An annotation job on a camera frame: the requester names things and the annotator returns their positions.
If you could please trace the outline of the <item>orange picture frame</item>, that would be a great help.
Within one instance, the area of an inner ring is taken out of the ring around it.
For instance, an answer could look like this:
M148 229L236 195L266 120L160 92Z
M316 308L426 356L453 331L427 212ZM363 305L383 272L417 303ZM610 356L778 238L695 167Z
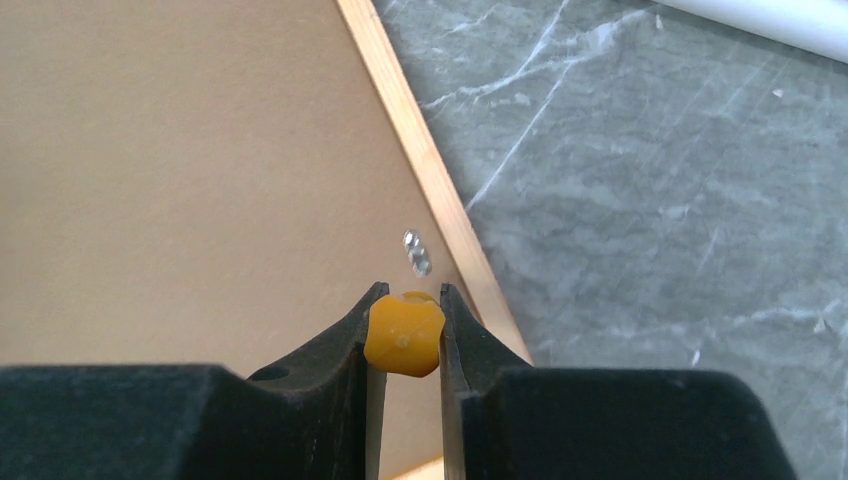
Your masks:
M2 3L1 370L248 377L377 282L527 353L371 2ZM444 462L440 362L372 368L376 478Z

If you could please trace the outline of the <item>yellow handled screwdriver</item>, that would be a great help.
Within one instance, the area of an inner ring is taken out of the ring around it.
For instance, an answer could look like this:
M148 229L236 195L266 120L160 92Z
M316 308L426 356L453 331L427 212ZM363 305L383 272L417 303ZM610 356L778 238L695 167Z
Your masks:
M427 293L383 296L368 310L365 359L383 372L423 378L439 366L445 323L444 312Z

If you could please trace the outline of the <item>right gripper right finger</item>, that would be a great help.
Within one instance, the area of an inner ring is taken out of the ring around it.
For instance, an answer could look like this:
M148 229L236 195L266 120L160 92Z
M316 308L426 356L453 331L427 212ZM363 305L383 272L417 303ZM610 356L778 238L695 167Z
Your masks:
M444 284L449 479L793 479L759 397L719 371L534 367Z

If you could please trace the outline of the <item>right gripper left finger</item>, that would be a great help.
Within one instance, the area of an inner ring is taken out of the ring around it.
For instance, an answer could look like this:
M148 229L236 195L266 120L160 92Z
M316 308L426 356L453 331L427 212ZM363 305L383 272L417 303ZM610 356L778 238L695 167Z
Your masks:
M5 479L374 479L386 378L364 356L373 284L241 377L216 364L5 366Z

